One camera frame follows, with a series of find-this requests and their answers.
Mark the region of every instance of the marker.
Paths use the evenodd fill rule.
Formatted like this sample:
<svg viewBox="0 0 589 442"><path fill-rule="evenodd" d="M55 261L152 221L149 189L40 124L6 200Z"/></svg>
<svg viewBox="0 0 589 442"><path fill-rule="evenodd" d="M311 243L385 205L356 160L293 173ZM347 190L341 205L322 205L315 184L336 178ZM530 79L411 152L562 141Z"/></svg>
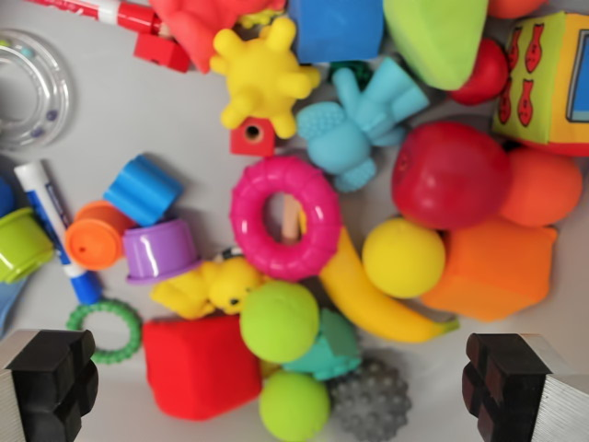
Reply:
<svg viewBox="0 0 589 442"><path fill-rule="evenodd" d="M98 278L94 273L72 262L65 252L65 230L70 223L55 195L45 168L39 161L35 161L16 167L15 173L27 193L30 205L57 249L64 272L70 278L78 300L82 304L98 302L102 293Z"/></svg>

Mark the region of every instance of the teal rubber toy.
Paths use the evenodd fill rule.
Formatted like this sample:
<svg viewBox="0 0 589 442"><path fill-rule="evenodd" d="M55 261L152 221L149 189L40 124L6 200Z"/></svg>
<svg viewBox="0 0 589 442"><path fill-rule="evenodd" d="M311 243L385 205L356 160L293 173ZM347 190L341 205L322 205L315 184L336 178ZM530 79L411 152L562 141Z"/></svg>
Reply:
<svg viewBox="0 0 589 442"><path fill-rule="evenodd" d="M338 70L333 84L341 105L322 102L304 108L296 117L298 133L308 142L311 161L335 176L335 188L355 192L376 175L372 146L398 145L406 133L399 124L430 101L391 58L364 91L351 69Z"/></svg>

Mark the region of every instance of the small red block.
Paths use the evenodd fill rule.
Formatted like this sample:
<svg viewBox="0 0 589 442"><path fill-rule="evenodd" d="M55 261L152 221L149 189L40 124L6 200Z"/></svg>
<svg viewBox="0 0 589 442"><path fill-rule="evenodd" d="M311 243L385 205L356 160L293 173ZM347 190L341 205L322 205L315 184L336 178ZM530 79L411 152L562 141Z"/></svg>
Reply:
<svg viewBox="0 0 589 442"><path fill-rule="evenodd" d="M253 157L271 157L276 147L276 132L270 120L248 118L231 131L231 153Z"/></svg>
<svg viewBox="0 0 589 442"><path fill-rule="evenodd" d="M150 321L143 333L147 381L163 413L204 421L260 395L259 361L238 316Z"/></svg>
<svg viewBox="0 0 589 442"><path fill-rule="evenodd" d="M179 44L157 35L139 34L134 55L181 73L188 72L191 67L191 59Z"/></svg>

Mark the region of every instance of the light blue rubber toy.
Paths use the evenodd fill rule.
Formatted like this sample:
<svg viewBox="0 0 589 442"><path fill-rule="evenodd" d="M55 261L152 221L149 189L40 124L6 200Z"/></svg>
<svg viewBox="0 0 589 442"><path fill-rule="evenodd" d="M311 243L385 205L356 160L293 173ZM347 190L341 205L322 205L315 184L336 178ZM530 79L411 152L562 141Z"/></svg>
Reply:
<svg viewBox="0 0 589 442"><path fill-rule="evenodd" d="M284 364L283 368L308 373L324 381L354 371L361 363L354 327L342 315L323 308L315 344L305 355Z"/></svg>
<svg viewBox="0 0 589 442"><path fill-rule="evenodd" d="M398 145L405 136L400 122L429 106L413 79L391 58L376 70L365 91L350 69L333 76L341 105L313 104L296 119L298 133L308 141L313 163L335 175L340 192L363 188L376 175L372 146Z"/></svg>

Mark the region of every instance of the red apple toy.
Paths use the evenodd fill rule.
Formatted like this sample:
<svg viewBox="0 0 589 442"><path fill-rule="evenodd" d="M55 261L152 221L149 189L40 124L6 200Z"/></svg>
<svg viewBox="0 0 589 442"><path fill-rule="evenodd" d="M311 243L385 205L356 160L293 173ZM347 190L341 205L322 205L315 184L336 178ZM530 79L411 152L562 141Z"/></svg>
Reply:
<svg viewBox="0 0 589 442"><path fill-rule="evenodd" d="M457 122L432 122L403 143L392 194L408 219L453 230L499 213L511 181L509 159L490 136Z"/></svg>

